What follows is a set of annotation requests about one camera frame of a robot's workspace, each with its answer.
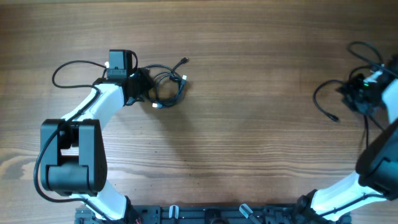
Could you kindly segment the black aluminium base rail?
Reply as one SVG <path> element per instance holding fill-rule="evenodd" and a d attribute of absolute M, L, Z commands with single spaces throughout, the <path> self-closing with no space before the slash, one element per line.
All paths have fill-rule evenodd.
<path fill-rule="evenodd" d="M 133 215 L 120 220 L 103 220 L 96 217 L 89 208 L 78 208 L 75 223 L 142 223 L 142 224 L 211 224 L 211 223 L 262 223 L 262 224 L 305 224 L 331 223 L 322 217 L 299 212 L 294 204 L 275 204 L 249 207 L 170 207 L 135 206 Z"/>

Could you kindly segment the black cable round plug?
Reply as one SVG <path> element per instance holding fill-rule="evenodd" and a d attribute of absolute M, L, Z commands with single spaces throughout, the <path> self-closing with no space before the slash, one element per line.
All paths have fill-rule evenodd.
<path fill-rule="evenodd" d="M 361 45 L 361 46 L 365 46 L 365 47 L 369 48 L 373 53 L 376 54 L 377 60 L 373 61 L 373 60 L 368 59 L 367 57 L 365 57 L 363 55 L 360 55 L 359 53 L 355 52 L 354 51 L 354 46 L 356 46 L 356 45 Z M 373 46 L 373 45 L 371 45 L 371 44 L 369 44 L 367 42 L 363 42 L 363 41 L 351 42 L 351 43 L 349 43 L 346 46 L 346 49 L 351 55 L 357 57 L 358 59 L 360 59 L 360 60 L 362 60 L 364 62 L 366 62 L 366 65 L 354 68 L 350 72 L 349 77 L 348 77 L 348 79 L 346 81 L 342 81 L 342 80 L 327 80 L 327 81 L 323 82 L 321 85 L 319 85 L 315 89 L 315 91 L 313 93 L 313 96 L 312 96 L 313 102 L 314 102 L 315 106 L 317 107 L 317 109 L 319 111 L 321 111 L 325 116 L 329 117 L 332 121 L 335 121 L 335 122 L 339 121 L 339 118 L 337 116 L 327 112 L 326 110 L 324 110 L 317 102 L 317 93 L 324 86 L 327 86 L 327 85 L 332 84 L 332 83 L 339 83 L 340 86 L 342 86 L 342 84 L 344 82 L 347 82 L 349 79 L 353 78 L 355 75 L 358 75 L 358 74 L 362 73 L 365 76 L 365 78 L 367 78 L 367 77 L 369 77 L 372 74 L 372 72 L 375 72 L 375 71 L 378 71 L 378 70 L 381 70 L 383 72 L 383 74 L 377 79 L 377 83 L 379 83 L 380 85 L 384 86 L 384 91 L 387 90 L 387 87 L 393 81 L 397 80 L 397 55 L 396 54 L 394 54 L 392 56 L 392 58 L 388 62 L 386 62 L 384 60 L 384 57 L 382 56 L 382 54 L 378 51 L 378 49 L 375 46 Z M 382 106 L 386 107 L 386 104 L 383 101 L 381 101 L 381 105 L 379 107 L 382 107 Z"/>

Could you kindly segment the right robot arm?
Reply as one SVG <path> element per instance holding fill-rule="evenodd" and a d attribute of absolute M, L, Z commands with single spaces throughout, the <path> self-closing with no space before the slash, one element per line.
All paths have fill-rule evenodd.
<path fill-rule="evenodd" d="M 397 199 L 397 55 L 360 90 L 382 103 L 389 126 L 360 155 L 355 171 L 332 186 L 301 196 L 291 213 L 298 223 L 339 223 L 344 215 L 373 202 Z"/>

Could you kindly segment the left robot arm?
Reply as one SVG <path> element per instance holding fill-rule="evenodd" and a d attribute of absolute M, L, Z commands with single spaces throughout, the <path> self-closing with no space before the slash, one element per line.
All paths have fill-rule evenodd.
<path fill-rule="evenodd" d="M 120 109 L 142 101 L 153 87 L 146 68 L 110 70 L 89 86 L 91 93 L 72 112 L 46 119 L 34 167 L 39 195 L 54 203 L 81 202 L 100 223 L 139 223 L 130 199 L 107 180 L 102 130 Z"/>

